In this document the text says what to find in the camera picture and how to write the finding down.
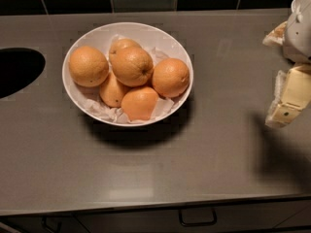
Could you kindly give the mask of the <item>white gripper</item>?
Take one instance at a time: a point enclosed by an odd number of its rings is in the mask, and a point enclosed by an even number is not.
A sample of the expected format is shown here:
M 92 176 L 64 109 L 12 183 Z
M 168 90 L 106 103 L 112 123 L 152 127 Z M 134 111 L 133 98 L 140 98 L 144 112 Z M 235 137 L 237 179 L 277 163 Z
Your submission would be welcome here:
M 282 128 L 293 122 L 311 102 L 311 0 L 294 0 L 287 22 L 275 27 L 262 43 L 269 47 L 283 46 L 285 57 L 299 62 L 287 73 L 279 71 L 275 80 L 274 100 L 265 124 Z

